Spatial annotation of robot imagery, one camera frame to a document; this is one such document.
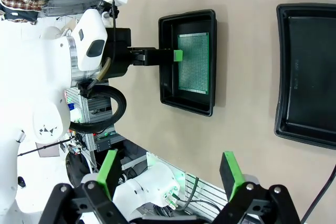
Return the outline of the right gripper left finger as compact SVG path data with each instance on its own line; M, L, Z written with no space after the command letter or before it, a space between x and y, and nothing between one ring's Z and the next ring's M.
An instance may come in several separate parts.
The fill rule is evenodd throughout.
M81 216L89 212L100 223L127 223L112 202L121 172L118 151L109 150L97 178L76 188L64 183L53 188L39 223L84 223Z

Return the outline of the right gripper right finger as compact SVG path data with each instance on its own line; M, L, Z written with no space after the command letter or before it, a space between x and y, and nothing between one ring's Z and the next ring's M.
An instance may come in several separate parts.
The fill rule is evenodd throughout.
M233 152L223 153L219 172L228 203L215 223L242 223L247 215L257 216L260 223L300 223L288 189L280 184L265 189L247 181Z

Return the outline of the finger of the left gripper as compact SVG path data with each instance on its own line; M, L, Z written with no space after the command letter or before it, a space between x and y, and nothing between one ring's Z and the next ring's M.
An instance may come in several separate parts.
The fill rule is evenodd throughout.
M182 50L130 47L134 66L172 65L183 60Z

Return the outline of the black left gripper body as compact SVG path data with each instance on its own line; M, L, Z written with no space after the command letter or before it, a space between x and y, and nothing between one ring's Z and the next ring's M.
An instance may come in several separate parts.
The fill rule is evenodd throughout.
M104 61L111 58L111 64L104 78L116 78L125 75L131 64L132 55L130 28L106 28L108 38L104 47Z

